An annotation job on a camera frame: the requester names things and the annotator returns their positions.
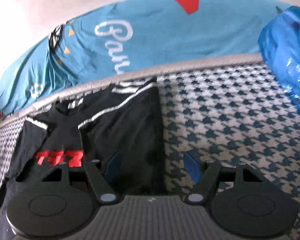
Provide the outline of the black t-shirt white stripes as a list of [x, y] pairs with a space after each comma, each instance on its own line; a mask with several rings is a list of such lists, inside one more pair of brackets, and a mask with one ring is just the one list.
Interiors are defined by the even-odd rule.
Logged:
[[0, 188], [0, 239], [58, 238], [85, 226], [102, 203], [84, 156], [98, 160], [119, 199], [166, 194], [163, 129], [155, 80], [112, 84], [26, 118]]

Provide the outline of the houndstooth blue white blanket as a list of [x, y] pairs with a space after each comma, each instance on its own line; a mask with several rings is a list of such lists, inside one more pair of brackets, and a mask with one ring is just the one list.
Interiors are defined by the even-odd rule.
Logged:
[[[33, 103], [0, 122], [0, 188], [26, 118], [112, 84], [149, 80], [160, 96], [166, 194], [102, 203], [63, 237], [13, 239], [300, 239], [300, 114], [255, 55], [147, 68]], [[185, 152], [222, 166], [208, 203], [185, 202], [194, 186]]]

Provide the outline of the blue cartoon print bedsheet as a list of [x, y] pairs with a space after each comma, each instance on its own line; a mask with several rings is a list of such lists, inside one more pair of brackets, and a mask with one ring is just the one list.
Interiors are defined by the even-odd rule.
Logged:
[[203, 57], [254, 54], [278, 0], [126, 0], [60, 24], [0, 74], [0, 120], [72, 86]]

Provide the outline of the blue plastic bag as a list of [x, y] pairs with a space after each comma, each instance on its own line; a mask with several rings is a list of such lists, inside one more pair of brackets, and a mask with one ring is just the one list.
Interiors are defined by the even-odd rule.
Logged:
[[258, 45], [264, 63], [300, 113], [300, 7], [291, 6], [271, 20]]

